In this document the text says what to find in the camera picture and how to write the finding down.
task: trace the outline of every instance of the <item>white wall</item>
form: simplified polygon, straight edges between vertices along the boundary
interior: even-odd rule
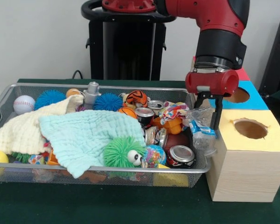
[[[90,78],[86,0],[0,0],[0,92],[19,78]],[[259,86],[280,21],[280,0],[251,0],[242,41],[244,67]],[[191,19],[167,25],[161,79],[184,80],[196,52],[199,28]]]

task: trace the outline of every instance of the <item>wire basket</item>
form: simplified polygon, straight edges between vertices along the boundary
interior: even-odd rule
[[[0,96],[0,128],[16,114],[13,102],[21,95],[29,95],[35,100],[45,90],[59,90],[66,93],[69,88],[80,91],[87,89],[86,85],[64,84],[13,84],[7,87]],[[152,100],[185,102],[189,108],[193,107],[194,97],[185,89],[173,88],[144,88],[100,86],[100,93],[111,92],[119,95],[133,90],[144,91]],[[52,165],[33,165],[13,163],[9,156],[9,163],[0,163],[0,182],[41,182],[63,184],[104,184],[131,186],[164,186],[192,188],[202,173],[210,169],[210,161],[203,152],[196,150],[190,141],[190,148],[195,153],[195,161],[190,168],[112,168],[90,167],[81,177],[73,178],[65,168]]]

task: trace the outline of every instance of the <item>light blue towel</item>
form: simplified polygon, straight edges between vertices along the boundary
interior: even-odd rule
[[[104,166],[104,147],[116,137],[132,136],[145,146],[137,119],[112,111],[69,113],[39,118],[41,132],[50,141],[61,166],[81,176],[90,166]]]

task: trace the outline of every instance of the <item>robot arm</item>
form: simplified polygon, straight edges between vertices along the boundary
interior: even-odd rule
[[[241,42],[247,25],[250,0],[154,0],[157,11],[196,19],[200,35],[195,68],[186,77],[186,87],[198,95],[195,107],[206,98],[216,100],[211,128],[218,129],[223,97],[238,87],[234,70],[243,64],[246,46]]]

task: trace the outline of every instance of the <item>table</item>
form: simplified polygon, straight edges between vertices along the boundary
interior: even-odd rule
[[[20,79],[88,84],[90,80]],[[184,88],[184,82],[98,81],[100,85]],[[212,202],[205,175],[194,188],[0,183],[0,223],[280,223],[273,203]]]

